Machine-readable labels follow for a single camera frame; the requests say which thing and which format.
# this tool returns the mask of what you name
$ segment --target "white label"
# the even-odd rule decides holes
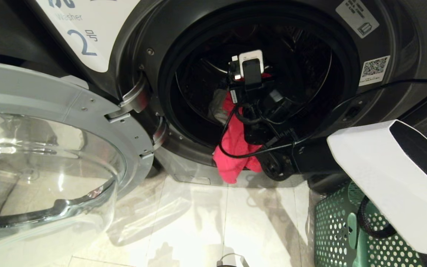
[[[237,93],[235,90],[230,91],[230,96],[232,96],[232,102],[234,102],[234,104],[238,103]]]
[[[380,26],[361,0],[345,0],[335,11],[361,38],[366,37]]]
[[[115,39],[139,0],[36,0],[85,66],[108,70]]]
[[[389,61],[390,56],[384,56],[363,63],[359,86],[366,86],[370,83],[383,81]]]

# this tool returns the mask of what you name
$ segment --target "perforated plastic basket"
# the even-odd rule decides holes
[[[315,208],[316,267],[422,267],[419,255],[398,234],[382,240],[359,230],[356,222],[363,192],[353,182]],[[366,208],[374,230],[387,225],[370,202]]]

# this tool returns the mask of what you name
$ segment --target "tile floor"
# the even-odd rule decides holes
[[[246,189],[180,183],[165,173],[117,203],[98,240],[49,267],[313,267],[313,208],[295,188]]]

